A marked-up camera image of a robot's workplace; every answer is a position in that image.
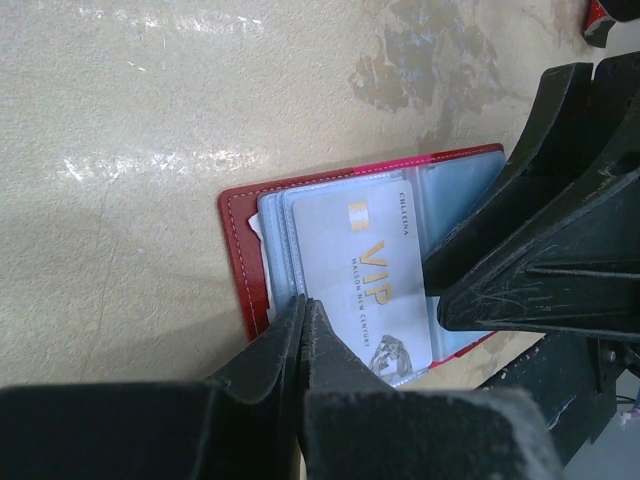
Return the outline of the silver credit card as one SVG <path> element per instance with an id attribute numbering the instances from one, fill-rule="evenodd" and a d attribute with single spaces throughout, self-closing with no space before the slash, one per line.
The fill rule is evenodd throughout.
<path id="1" fill-rule="evenodd" d="M 292 205 L 307 294 L 336 335 L 398 386 L 432 362 L 412 186 L 404 179 Z"/>

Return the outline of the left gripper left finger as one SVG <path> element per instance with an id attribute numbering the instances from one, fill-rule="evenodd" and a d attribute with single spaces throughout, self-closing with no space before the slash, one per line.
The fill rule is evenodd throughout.
<path id="1" fill-rule="evenodd" d="M 5 479 L 296 479 L 305 317 L 292 299 L 201 381 L 6 387 Z"/>

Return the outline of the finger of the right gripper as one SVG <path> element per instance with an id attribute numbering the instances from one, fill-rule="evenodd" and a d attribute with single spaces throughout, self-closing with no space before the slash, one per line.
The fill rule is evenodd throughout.
<path id="1" fill-rule="evenodd" d="M 442 295 L 448 330 L 639 337 L 639 173 L 586 173 Z"/>
<path id="2" fill-rule="evenodd" d="M 546 70 L 506 166 L 424 261 L 428 294 L 445 294 L 574 183 L 611 140 L 638 90 L 636 57 Z"/>

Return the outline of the red leather card holder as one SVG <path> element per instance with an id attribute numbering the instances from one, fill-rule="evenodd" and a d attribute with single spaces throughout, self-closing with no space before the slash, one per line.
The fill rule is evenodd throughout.
<path id="1" fill-rule="evenodd" d="M 487 144 L 223 191 L 219 214 L 248 338 L 305 296 L 393 386 L 473 349 L 485 334 L 439 324 L 422 264 L 505 163 L 502 146 Z"/>

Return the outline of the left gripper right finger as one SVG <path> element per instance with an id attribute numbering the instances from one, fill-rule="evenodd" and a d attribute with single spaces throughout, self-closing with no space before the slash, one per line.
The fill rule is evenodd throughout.
<path id="1" fill-rule="evenodd" d="M 560 479 L 533 399 L 517 389 L 400 391 L 306 305 L 301 427 L 310 479 Z"/>

